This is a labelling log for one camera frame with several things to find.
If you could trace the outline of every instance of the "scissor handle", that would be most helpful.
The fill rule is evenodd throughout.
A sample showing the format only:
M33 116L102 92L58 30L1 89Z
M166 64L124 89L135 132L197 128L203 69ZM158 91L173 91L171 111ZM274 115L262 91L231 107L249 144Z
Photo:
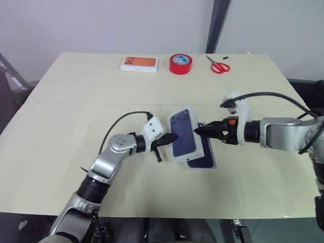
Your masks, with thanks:
M212 71L214 73L221 74L221 73L224 73L224 72L228 72L230 69L231 69L230 66L228 66L227 64L222 63L222 62L217 62L217 63L212 64Z

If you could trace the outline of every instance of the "orange phone box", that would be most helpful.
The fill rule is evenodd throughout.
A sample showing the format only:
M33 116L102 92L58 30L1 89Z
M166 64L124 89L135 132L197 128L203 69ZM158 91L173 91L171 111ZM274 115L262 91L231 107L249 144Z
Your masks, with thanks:
M122 71L157 72L157 57L126 56L120 65Z

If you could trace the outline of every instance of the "black pole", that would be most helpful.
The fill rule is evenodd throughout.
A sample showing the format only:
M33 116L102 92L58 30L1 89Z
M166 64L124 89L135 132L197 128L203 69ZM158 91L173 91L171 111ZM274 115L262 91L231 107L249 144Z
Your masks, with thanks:
M230 0L214 0L211 26L209 28L206 53L214 53L219 36L221 35L223 23L226 17Z

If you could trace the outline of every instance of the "table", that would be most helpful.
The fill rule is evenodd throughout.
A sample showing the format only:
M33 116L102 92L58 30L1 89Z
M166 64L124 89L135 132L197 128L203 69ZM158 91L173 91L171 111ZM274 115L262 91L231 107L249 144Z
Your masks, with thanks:
M120 71L122 54L63 53L0 136L0 211L58 215L85 177L103 136L122 114L148 110L168 116L193 105L201 122L221 120L231 91L271 91L299 102L267 55L227 54L231 71L215 74L205 55L186 75L169 72L167 54L157 73ZM224 55L210 55L221 61ZM275 97L247 100L253 119L302 112ZM118 123L112 134L140 132L144 115ZM112 217L294 218L314 216L318 194L308 155L212 140L217 169L187 170L153 153L128 158L102 204Z

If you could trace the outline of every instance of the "metal bracket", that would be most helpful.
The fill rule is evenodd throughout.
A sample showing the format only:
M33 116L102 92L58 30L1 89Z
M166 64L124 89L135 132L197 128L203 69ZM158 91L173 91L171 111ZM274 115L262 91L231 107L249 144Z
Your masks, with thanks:
M240 219L233 219L232 224L237 239L242 243L253 243L249 228L242 226Z

